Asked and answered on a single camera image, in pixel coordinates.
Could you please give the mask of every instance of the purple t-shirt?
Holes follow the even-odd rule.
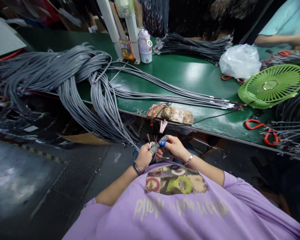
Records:
[[[300,239],[296,220],[224,174],[221,187],[184,166],[152,165],[112,207],[89,201],[63,239]]]

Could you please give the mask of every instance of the graphic print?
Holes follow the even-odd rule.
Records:
[[[174,195],[205,193],[207,190],[208,186],[197,171],[179,165],[153,170],[146,178],[145,193]]]

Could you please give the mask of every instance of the light blue shirt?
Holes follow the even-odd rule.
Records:
[[[273,15],[259,35],[291,36],[300,34],[300,0],[287,0]],[[289,44],[280,44],[275,48],[289,50]],[[273,47],[267,48],[277,52]]]

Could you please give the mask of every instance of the pink water bottle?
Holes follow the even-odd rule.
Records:
[[[150,34],[146,29],[142,29],[139,32],[139,52],[141,62],[152,62],[152,42],[150,40]]]

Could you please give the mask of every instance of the cable bundle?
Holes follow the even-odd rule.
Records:
[[[218,66],[221,55],[232,45],[232,37],[227,36],[213,42],[195,41],[177,34],[166,34],[157,38],[153,48],[157,55],[177,54],[199,57]]]
[[[11,104],[23,113],[30,110],[19,99],[25,91],[50,92],[56,90],[64,107],[72,117],[88,132],[98,138],[113,143],[135,144],[137,139],[124,126],[120,118],[117,97],[128,99],[154,99],[187,105],[212,107],[217,109],[241,110],[245,104],[235,104],[222,98],[190,92],[140,71],[131,68],[111,66],[111,56],[95,51],[87,43],[68,51],[33,52],[2,61],[0,65],[0,89],[3,95],[11,98]],[[128,92],[114,88],[106,71],[122,71],[152,82],[173,95]],[[76,83],[88,80],[91,84],[91,100],[96,113],[93,113],[80,98]]]
[[[281,154],[291,153],[300,160],[300,91],[276,107],[276,122],[270,128],[277,132]]]
[[[262,70],[280,64],[294,64],[300,66],[300,56],[276,56],[275,54],[272,54],[268,60],[262,60],[262,62]]]
[[[151,36],[162,37],[168,32],[169,0],[139,0],[143,26]]]

